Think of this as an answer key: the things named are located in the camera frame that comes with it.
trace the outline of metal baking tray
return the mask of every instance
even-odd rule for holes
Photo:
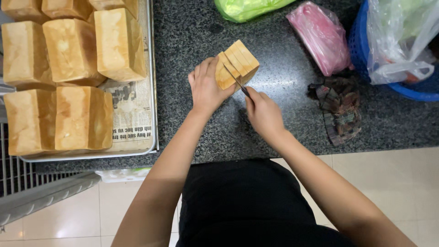
[[[25,162],[50,162],[50,161],[63,161],[63,160],[85,160],[85,159],[100,159],[100,158],[113,158],[124,156],[136,156],[145,155],[148,153],[155,153],[159,149],[158,147],[158,134],[157,134],[157,91],[156,91],[156,78],[155,78],[155,56],[154,56],[154,19],[152,10],[152,0],[145,0],[146,2],[146,14],[147,14],[147,28],[148,28],[148,54],[149,54],[149,76],[151,79],[150,88],[150,105],[151,105],[151,137],[153,143],[149,149],[141,150],[129,150],[129,151],[117,151],[117,152],[105,152],[102,150],[87,150],[86,153],[74,153],[74,151],[68,151],[67,153],[52,153],[52,154],[35,154],[28,156],[20,156]]]

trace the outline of pink plastic bag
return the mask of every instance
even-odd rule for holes
[[[346,67],[354,69],[346,31],[334,12],[307,1],[286,17],[325,76],[331,76]]]

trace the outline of green plastic bag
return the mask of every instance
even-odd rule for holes
[[[215,0],[221,15],[232,22],[246,22],[267,12],[282,8],[295,0]]]

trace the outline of brown cloth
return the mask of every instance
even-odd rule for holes
[[[310,84],[308,96],[320,101],[329,140],[345,143],[361,131],[360,94],[351,78],[327,78],[324,84]]]

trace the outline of person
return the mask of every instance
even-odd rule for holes
[[[270,160],[191,166],[204,126],[235,92],[216,84],[218,58],[189,76],[193,108],[155,162],[120,224],[112,247],[168,246],[182,194],[177,246],[416,246],[363,193],[284,128],[281,110],[246,87],[255,131],[288,163],[337,228],[317,225],[294,175]]]

